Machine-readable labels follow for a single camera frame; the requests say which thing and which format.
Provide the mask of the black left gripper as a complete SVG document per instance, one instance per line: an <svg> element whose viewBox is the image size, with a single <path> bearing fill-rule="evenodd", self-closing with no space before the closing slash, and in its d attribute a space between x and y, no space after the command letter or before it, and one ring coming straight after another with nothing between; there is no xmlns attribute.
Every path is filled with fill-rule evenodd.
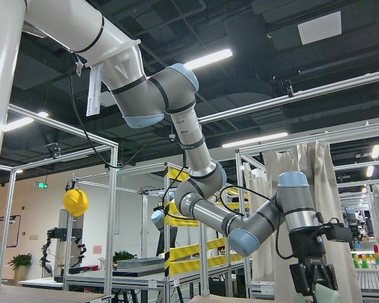
<svg viewBox="0 0 379 303"><path fill-rule="evenodd" d="M323 227L306 227L289 233L292 253L298 259L298 263L291 264L289 269L296 292L303 296L312 295L312 286L308 281L305 265L310 263L318 263L314 265L314 284L338 290L334 266L325 264L323 233Z"/></svg>

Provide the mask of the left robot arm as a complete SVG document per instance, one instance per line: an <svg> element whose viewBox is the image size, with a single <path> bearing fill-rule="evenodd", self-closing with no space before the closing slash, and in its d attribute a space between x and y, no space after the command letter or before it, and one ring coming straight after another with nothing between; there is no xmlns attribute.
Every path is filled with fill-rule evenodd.
<svg viewBox="0 0 379 303"><path fill-rule="evenodd" d="M147 77L99 64L91 69L91 83L110 89L125 121L144 128L169 115L185 152L188 178L175 192L180 214L204 223L225 236L242 256L256 251L282 223L286 224L297 263L290 267L296 292L328 302L337 296L334 267L325 262L322 236L328 231L315 210L306 176L299 171L281 174L275 195L249 216L233 213L210 201L226 184L226 173L209 154L195 112L198 82L182 64Z"/></svg>

